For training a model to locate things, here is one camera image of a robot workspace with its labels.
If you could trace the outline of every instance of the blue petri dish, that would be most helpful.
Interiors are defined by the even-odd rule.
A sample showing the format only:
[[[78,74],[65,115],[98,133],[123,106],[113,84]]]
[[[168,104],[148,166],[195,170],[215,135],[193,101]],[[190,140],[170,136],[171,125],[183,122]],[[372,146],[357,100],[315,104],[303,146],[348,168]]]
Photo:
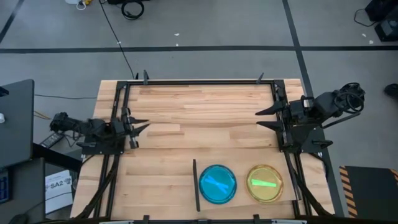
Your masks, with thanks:
[[[210,203],[217,205],[227,203],[236,193],[235,175],[226,166],[209,166],[199,177],[199,189],[202,196]]]

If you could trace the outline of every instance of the petri dish lid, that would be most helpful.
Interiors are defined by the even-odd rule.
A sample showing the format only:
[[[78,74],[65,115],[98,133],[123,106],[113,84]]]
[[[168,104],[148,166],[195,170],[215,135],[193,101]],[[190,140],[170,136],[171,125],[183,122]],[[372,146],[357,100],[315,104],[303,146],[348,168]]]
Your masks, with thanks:
[[[232,171],[223,165],[207,167],[199,177],[202,196],[213,204],[229,202],[236,193],[236,178]]]
[[[256,201],[268,203],[276,201],[282,195],[284,183],[273,167],[257,165],[249,171],[246,186]]]

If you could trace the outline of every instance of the gray floor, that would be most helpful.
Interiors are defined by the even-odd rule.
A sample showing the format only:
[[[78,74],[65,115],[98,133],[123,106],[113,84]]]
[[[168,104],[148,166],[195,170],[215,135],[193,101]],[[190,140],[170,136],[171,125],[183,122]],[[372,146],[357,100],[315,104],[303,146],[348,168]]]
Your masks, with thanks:
[[[289,0],[300,45],[397,45],[380,42],[372,27],[354,23],[355,10],[369,1]],[[104,5],[124,47],[293,46],[281,0],[152,0],[144,4],[146,11],[137,21],[127,21],[120,9]],[[0,1],[0,29],[15,5],[16,0]],[[358,19],[369,22],[363,13]],[[77,11],[63,0],[25,0],[0,43],[0,49],[101,47],[118,45],[97,1]],[[336,174],[340,165],[398,169],[398,103],[382,93],[398,80],[398,52],[318,51],[303,56],[315,95],[347,82],[360,82],[367,92],[360,117],[325,132],[335,142],[330,154]],[[302,77],[294,51],[127,52],[126,57],[134,72],[146,69],[151,78],[257,78],[262,72],[264,78]],[[0,85],[33,78],[38,94],[72,97],[96,96],[100,80],[131,78],[119,52],[0,54],[0,74]],[[35,98],[35,110],[50,117],[66,111],[86,119],[94,106],[95,100]],[[34,141],[49,134],[49,121],[35,118]],[[63,140],[54,149],[68,153],[78,147],[70,149]]]

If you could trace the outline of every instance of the wooden table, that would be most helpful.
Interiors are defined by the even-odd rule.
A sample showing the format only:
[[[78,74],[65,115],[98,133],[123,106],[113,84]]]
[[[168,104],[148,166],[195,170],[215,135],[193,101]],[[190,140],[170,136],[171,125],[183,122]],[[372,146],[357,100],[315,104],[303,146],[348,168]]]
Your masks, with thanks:
[[[116,83],[101,82],[95,118],[110,119]],[[303,94],[299,79],[286,79],[285,85],[290,101]],[[267,85],[132,87],[128,104],[132,116],[149,119],[151,125],[137,139],[140,148],[126,148],[121,156],[112,220],[142,220],[143,215],[150,215],[151,220],[250,219],[253,214],[293,218],[291,200],[295,195],[285,158],[278,150],[275,133],[256,125],[256,121],[275,120],[275,116],[254,115],[272,104]],[[201,212],[196,211],[192,159],[197,160],[198,175],[212,164],[223,164],[235,173],[238,191],[232,201],[213,205],[200,196]],[[308,188],[333,213],[322,162],[307,154],[301,159]],[[95,156],[82,167],[71,217],[78,215],[96,192],[102,161],[103,156]],[[248,195],[244,179],[258,164],[280,172],[284,191],[278,201],[259,205]],[[303,213],[303,203],[299,204]]]

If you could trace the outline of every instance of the yellow petri dish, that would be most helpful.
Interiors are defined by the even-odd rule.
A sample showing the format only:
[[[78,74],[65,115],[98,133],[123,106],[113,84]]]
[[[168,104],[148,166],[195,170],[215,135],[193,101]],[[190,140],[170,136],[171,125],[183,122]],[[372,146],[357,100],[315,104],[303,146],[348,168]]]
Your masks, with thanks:
[[[249,194],[260,203],[276,201],[284,188],[282,176],[269,165],[253,167],[246,180]]]

